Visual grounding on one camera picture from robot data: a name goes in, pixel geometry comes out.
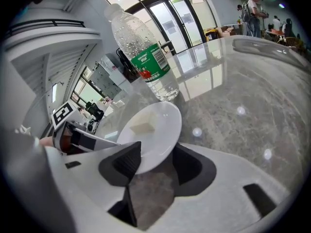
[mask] gray marble surface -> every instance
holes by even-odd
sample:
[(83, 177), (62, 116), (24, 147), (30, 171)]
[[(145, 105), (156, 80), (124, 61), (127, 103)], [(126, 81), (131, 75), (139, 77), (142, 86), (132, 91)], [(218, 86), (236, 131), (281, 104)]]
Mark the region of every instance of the gray marble surface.
[[(294, 191), (311, 158), (310, 64), (291, 50), (280, 52), (275, 43), (269, 43), (269, 51), (279, 60), (261, 55), (260, 50), (256, 54), (235, 51), (235, 39), (248, 40), (246, 36), (222, 38), (168, 60), (180, 87), (172, 101), (183, 120), (179, 142), (241, 156)], [(102, 120), (96, 135), (116, 141), (133, 115), (158, 102), (143, 80), (132, 86), (128, 94), (121, 91), (114, 98), (113, 112)], [(193, 134), (196, 128), (202, 130), (200, 136)], [(132, 180), (140, 229), (149, 228), (173, 202), (174, 175), (166, 160)]]

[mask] backpack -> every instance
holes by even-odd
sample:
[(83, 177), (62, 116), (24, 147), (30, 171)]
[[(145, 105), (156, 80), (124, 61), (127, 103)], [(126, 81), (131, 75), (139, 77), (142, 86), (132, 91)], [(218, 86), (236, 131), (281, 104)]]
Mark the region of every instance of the backpack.
[(248, 22), (250, 18), (251, 18), (251, 13), (249, 11), (248, 1), (247, 1), (247, 2), (244, 2), (242, 5), (242, 20), (244, 22)]

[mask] food item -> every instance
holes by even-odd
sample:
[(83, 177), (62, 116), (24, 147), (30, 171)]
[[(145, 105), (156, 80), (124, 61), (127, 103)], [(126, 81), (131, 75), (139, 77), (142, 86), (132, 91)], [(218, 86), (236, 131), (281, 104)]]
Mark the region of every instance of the food item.
[(156, 128), (156, 115), (153, 112), (144, 113), (130, 126), (135, 134), (154, 132)]

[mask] glass door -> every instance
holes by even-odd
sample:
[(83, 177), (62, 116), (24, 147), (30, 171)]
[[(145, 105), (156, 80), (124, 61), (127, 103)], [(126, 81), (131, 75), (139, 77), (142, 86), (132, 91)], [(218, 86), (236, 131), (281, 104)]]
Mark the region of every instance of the glass door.
[(184, 36), (178, 26), (177, 20), (164, 2), (150, 7), (153, 15), (161, 24), (163, 30), (167, 34), (169, 40), (172, 42), (176, 53), (188, 49)]
[(170, 0), (171, 6), (176, 11), (179, 19), (182, 21), (182, 26), (186, 29), (187, 37), (191, 42), (191, 46), (194, 47), (201, 44), (202, 38), (197, 24), (193, 18), (193, 15), (185, 3), (184, 0)]

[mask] ceiling light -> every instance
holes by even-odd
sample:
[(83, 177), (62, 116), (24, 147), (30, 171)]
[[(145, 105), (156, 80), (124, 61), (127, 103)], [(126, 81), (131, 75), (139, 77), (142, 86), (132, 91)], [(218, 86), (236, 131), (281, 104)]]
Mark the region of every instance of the ceiling light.
[(53, 88), (52, 88), (52, 103), (54, 103), (56, 100), (56, 89), (57, 89), (57, 84), (53, 85)]

